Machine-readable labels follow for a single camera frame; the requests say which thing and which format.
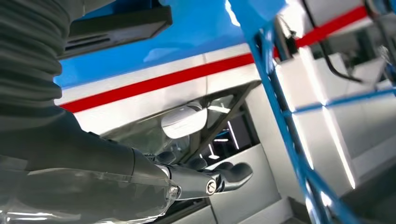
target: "robotic arm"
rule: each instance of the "robotic arm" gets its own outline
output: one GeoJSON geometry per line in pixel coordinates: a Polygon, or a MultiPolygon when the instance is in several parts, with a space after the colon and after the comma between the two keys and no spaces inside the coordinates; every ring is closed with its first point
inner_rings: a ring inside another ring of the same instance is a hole
{"type": "Polygon", "coordinates": [[[4,223],[143,223],[163,215],[174,200],[235,190],[253,174],[247,164],[225,163],[213,171],[161,164],[138,150],[84,132],[73,114],[54,104],[61,97],[53,83],[62,71],[57,56],[64,50],[70,23],[108,2],[0,2],[4,223]],[[160,213],[147,213],[150,208],[160,213]]]}

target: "red stripe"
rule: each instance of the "red stripe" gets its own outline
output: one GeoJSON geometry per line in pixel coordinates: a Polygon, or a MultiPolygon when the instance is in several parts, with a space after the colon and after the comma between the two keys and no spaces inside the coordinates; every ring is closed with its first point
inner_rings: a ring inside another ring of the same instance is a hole
{"type": "Polygon", "coordinates": [[[318,27],[306,34],[301,39],[297,40],[297,46],[299,48],[311,45],[315,42],[325,39],[328,35],[340,30],[354,22],[367,17],[367,11],[364,6],[358,7],[346,14],[343,14],[325,25],[318,27]]]}
{"type": "Polygon", "coordinates": [[[61,107],[72,113],[76,113],[117,100],[133,97],[142,93],[212,75],[221,71],[252,64],[253,62],[254,61],[251,54],[240,55],[99,93],[90,97],[63,104],[61,107]]]}
{"type": "MultiPolygon", "coordinates": [[[[331,22],[314,29],[303,38],[297,40],[297,46],[304,47],[320,40],[323,40],[331,33],[359,21],[367,16],[364,7],[358,7],[331,22]]],[[[142,93],[158,90],[178,83],[187,82],[196,78],[205,77],[221,71],[238,68],[243,65],[254,63],[251,54],[245,54],[228,58],[222,61],[204,64],[194,68],[178,71],[161,77],[149,79],[140,83],[127,85],[118,89],[99,93],[90,97],[79,99],[61,105],[62,108],[76,113],[94,108],[96,106],[105,105],[117,100],[133,97],[142,93]]]]}

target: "metal strut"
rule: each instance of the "metal strut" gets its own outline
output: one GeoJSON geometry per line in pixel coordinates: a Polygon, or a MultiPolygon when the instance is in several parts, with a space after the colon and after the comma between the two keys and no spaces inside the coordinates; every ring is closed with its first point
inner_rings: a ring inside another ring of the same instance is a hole
{"type": "Polygon", "coordinates": [[[262,85],[269,99],[276,122],[293,165],[298,183],[305,196],[310,219],[314,224],[331,224],[332,215],[344,224],[359,224],[358,218],[342,203],[324,180],[308,165],[291,112],[284,103],[284,93],[277,80],[273,65],[273,44],[275,40],[274,21],[260,17],[254,7],[257,1],[230,0],[233,11],[241,25],[246,41],[251,49],[262,85]],[[257,26],[257,18],[262,19],[262,27],[257,26]],[[330,202],[326,204],[322,197],[330,202]]]}

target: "transparent plastic cover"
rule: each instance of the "transparent plastic cover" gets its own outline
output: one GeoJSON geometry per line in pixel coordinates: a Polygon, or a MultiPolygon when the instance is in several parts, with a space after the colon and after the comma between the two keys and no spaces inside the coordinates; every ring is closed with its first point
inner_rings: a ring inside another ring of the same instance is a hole
{"type": "Polygon", "coordinates": [[[0,169],[0,224],[140,224],[177,195],[168,179],[76,169],[0,169]]]}

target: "screw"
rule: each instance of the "screw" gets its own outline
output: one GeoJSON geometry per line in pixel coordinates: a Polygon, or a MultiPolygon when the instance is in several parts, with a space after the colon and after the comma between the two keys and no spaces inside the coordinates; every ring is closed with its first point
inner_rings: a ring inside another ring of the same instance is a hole
{"type": "Polygon", "coordinates": [[[171,193],[171,194],[174,194],[174,193],[176,193],[177,192],[177,188],[176,187],[171,187],[170,189],[169,189],[169,193],[171,193]]]}
{"type": "Polygon", "coordinates": [[[216,182],[214,180],[210,180],[206,185],[206,193],[209,195],[214,194],[216,191],[216,182]]]}

